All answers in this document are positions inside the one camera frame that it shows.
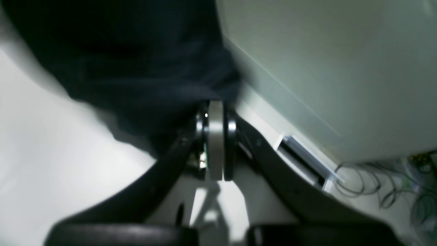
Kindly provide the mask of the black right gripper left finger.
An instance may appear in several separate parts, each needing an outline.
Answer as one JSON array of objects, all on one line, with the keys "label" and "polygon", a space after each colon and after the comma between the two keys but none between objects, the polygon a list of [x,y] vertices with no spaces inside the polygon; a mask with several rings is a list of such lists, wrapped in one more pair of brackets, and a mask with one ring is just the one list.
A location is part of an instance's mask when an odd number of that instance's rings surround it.
[{"label": "black right gripper left finger", "polygon": [[145,223],[164,201],[187,166],[201,156],[212,180],[224,178],[224,103],[199,106],[194,122],[180,133],[166,154],[131,185],[109,199],[56,223],[46,246],[179,246],[198,245],[195,229],[182,226],[184,204],[177,203],[175,225]]}]

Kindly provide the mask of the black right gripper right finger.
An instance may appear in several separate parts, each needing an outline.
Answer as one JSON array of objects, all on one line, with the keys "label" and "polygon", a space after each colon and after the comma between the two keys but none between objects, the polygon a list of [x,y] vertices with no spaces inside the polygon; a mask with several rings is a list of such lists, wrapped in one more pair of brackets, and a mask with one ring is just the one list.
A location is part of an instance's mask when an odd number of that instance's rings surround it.
[{"label": "black right gripper right finger", "polygon": [[248,246],[395,246],[386,224],[328,196],[295,173],[261,133],[225,108],[225,181],[252,201],[247,209],[279,221],[252,224]]}]

